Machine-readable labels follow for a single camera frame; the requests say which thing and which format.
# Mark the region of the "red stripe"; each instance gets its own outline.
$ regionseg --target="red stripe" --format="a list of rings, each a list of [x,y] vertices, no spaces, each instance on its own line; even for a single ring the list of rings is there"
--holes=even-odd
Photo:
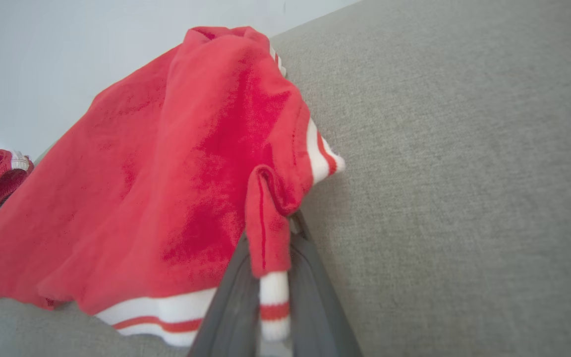
[[[200,323],[202,323],[202,319],[170,323],[160,321],[160,319],[155,316],[140,316],[139,318],[119,322],[112,327],[116,330],[120,330],[121,328],[140,325],[141,323],[155,323],[156,325],[160,325],[160,327],[162,327],[166,332],[189,332],[197,330],[197,328],[200,327]]]
[[[263,222],[263,187],[261,187],[261,175],[257,174],[259,184],[259,222],[261,224],[261,268],[266,269],[266,225]]]
[[[334,172],[336,172],[336,160],[334,160],[334,158],[325,150],[325,146],[323,145],[323,138],[319,131],[317,131],[317,143],[319,144],[319,151],[321,152],[321,155],[323,155],[327,161],[327,165],[329,165],[329,174],[327,176],[331,176]]]
[[[283,319],[290,315],[290,302],[280,303],[279,305],[261,305],[260,312],[262,320]]]

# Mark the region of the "red jacket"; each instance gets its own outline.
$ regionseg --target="red jacket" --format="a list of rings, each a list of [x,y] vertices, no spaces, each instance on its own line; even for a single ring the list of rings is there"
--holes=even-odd
[[[286,217],[342,169],[268,38],[199,27],[102,91],[0,209],[0,297],[193,340],[245,229],[262,329],[289,329]]]

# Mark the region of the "gray upholstery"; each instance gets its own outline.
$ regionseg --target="gray upholstery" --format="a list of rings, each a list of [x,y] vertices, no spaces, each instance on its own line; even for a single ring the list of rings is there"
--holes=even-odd
[[[347,171],[303,212],[367,356],[571,356],[571,1],[365,1],[273,39]],[[0,300],[0,356],[178,356]]]

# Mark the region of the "striped cuff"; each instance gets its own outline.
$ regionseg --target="striped cuff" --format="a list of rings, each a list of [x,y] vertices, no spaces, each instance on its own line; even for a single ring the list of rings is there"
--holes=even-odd
[[[331,150],[312,119],[308,122],[306,145],[310,156],[314,185],[345,169],[345,160]]]
[[[96,314],[123,335],[157,335],[172,346],[190,346],[216,288],[170,297],[140,297]]]
[[[275,51],[274,48],[272,48],[272,46],[270,47],[270,56],[272,56],[272,59],[275,60],[275,63],[277,64],[277,67],[279,67],[279,72],[281,72],[281,75],[285,77],[287,72],[286,68],[281,64],[281,57],[277,55],[277,52]]]
[[[10,151],[12,158],[10,159],[10,169],[16,170],[21,169],[23,171],[28,171],[30,169],[30,160],[27,156],[17,150]]]
[[[287,271],[268,273],[261,277],[261,335],[266,341],[278,341],[290,335],[290,302]]]

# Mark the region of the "white stripe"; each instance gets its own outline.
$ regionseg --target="white stripe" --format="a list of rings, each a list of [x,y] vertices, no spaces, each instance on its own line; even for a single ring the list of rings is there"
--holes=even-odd
[[[190,346],[197,334],[197,331],[167,332],[160,325],[156,325],[155,323],[141,323],[140,325],[121,328],[118,332],[125,336],[138,334],[156,335],[164,339],[166,343],[177,347]]]
[[[261,277],[259,281],[261,305],[280,305],[288,302],[289,295],[287,271],[276,271]]]
[[[312,119],[308,122],[307,133],[307,146],[308,156],[310,156],[310,163],[312,166],[313,184],[316,185],[319,181],[323,180],[329,175],[329,165],[327,160],[319,151],[319,143],[317,142],[319,131]]]
[[[345,160],[343,160],[342,157],[338,156],[337,154],[335,154],[332,149],[329,147],[329,144],[327,144],[327,141],[325,140],[325,138],[323,136],[321,136],[321,138],[323,139],[323,146],[325,147],[325,150],[327,152],[327,154],[329,154],[329,156],[332,156],[334,158],[334,161],[336,161],[336,172],[341,172],[343,170],[345,170]]]
[[[171,297],[132,298],[98,312],[96,317],[108,325],[142,316],[155,316],[169,323],[190,321],[206,315],[215,291],[212,288]]]
[[[275,55],[277,54],[277,52],[275,51],[274,48],[272,48],[272,46],[270,47],[270,56],[272,57],[272,60],[275,59]],[[281,65],[281,56],[277,57],[277,67],[279,68],[279,71],[281,72],[281,75],[283,75],[283,77],[286,76],[286,68]]]
[[[290,335],[290,315],[272,321],[261,320],[261,335],[266,341],[279,341]]]
[[[28,158],[23,156],[23,154],[17,150],[10,152],[12,154],[12,159],[10,160],[10,169],[21,169],[23,171],[28,171],[30,169],[30,163]]]

